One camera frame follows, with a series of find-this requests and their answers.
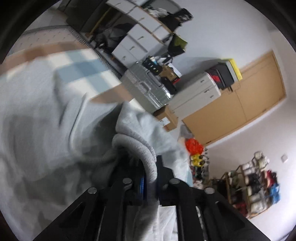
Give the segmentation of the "grey sweatshirt with red print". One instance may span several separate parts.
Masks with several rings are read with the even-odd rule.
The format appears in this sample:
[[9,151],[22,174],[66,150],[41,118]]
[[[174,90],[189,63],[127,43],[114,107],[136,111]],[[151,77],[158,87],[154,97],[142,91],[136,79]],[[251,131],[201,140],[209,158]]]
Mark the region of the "grey sweatshirt with red print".
[[183,181],[189,157],[155,117],[89,101],[42,58],[1,80],[1,212],[16,238],[33,240],[89,186],[106,187],[121,147],[147,175],[147,203],[128,209],[126,239],[176,240],[175,209],[155,197],[156,157]]

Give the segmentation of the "orange plastic bag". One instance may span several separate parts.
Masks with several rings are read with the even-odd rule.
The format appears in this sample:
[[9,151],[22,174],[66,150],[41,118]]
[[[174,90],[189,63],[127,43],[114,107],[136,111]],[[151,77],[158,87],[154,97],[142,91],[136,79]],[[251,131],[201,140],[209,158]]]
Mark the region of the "orange plastic bag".
[[190,155],[201,155],[204,151],[203,145],[201,145],[195,138],[186,139],[185,147]]

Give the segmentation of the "cardboard box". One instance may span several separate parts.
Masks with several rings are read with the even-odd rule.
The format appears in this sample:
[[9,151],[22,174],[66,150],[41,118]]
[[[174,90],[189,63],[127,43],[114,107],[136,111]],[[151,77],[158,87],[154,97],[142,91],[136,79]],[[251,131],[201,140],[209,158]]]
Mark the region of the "cardboard box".
[[171,111],[168,105],[156,110],[153,116],[159,120],[166,131],[169,132],[177,128],[178,117]]

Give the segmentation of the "wooden shoe rack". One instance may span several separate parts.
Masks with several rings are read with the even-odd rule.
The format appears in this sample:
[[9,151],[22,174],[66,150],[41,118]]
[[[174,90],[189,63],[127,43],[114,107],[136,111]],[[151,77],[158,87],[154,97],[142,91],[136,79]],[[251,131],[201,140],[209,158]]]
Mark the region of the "wooden shoe rack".
[[257,151],[251,161],[222,176],[227,201],[246,218],[258,216],[280,201],[277,173],[268,168],[269,162]]

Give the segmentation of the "silver aluminium suitcase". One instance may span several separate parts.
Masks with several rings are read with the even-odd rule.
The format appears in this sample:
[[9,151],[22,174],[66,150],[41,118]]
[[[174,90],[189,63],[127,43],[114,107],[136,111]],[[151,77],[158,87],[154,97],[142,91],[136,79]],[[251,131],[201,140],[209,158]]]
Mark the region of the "silver aluminium suitcase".
[[121,77],[123,86],[149,113],[167,105],[173,97],[159,77],[145,68],[140,61],[134,63]]

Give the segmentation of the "white low drawer unit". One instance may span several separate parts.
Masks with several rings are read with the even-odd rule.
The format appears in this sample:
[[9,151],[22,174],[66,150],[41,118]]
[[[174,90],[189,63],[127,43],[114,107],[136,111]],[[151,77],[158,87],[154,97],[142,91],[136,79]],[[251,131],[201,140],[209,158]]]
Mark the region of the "white low drawer unit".
[[190,80],[169,102],[170,110],[181,120],[221,96],[218,86],[207,72]]

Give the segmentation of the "checkered brown blue bed cover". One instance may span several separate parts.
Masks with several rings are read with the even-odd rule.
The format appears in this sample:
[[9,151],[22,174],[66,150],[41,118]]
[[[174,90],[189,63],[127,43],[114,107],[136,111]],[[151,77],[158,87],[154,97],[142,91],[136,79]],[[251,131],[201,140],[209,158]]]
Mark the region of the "checkered brown blue bed cover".
[[46,60],[59,80],[93,102],[133,100],[111,68],[94,50],[79,42],[46,44],[16,52],[1,65],[1,80],[9,80],[36,59]]

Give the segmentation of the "yellow black box stack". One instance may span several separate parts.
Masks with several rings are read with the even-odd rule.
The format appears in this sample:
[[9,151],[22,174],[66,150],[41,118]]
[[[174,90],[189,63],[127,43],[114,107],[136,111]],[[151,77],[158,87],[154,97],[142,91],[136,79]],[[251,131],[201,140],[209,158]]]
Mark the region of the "yellow black box stack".
[[216,65],[207,69],[206,72],[220,90],[229,89],[233,91],[232,85],[242,80],[242,74],[234,59],[220,60]]

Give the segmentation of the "wooden double door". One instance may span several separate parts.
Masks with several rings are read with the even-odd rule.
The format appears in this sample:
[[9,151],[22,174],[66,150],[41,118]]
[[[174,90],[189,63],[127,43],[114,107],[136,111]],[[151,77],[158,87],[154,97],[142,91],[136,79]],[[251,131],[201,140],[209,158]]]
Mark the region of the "wooden double door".
[[183,119],[203,145],[212,144],[245,127],[286,98],[278,61],[270,51],[243,68],[233,91]]

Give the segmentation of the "green bag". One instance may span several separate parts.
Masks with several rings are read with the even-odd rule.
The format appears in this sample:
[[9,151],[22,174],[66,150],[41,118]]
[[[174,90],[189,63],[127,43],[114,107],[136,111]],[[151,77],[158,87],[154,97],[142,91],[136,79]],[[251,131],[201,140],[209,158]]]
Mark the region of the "green bag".
[[173,34],[170,44],[168,45],[168,53],[173,56],[179,56],[185,52],[188,42],[183,40],[179,35]]

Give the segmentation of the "white drawer cabinet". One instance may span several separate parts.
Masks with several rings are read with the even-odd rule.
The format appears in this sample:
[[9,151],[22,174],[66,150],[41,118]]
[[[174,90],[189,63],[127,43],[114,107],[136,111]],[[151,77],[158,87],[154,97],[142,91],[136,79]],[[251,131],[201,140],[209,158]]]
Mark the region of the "white drawer cabinet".
[[135,21],[135,25],[117,45],[112,55],[125,67],[153,56],[170,39],[172,32],[161,21],[130,1],[107,1],[107,4]]

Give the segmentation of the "white wall switch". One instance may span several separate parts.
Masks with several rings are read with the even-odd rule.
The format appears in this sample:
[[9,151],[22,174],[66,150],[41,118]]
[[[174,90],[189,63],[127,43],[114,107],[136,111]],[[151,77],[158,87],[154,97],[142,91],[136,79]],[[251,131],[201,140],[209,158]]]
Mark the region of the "white wall switch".
[[285,162],[288,161],[288,156],[287,156],[287,154],[283,154],[283,155],[281,156],[281,161],[282,161],[283,163],[285,163]]

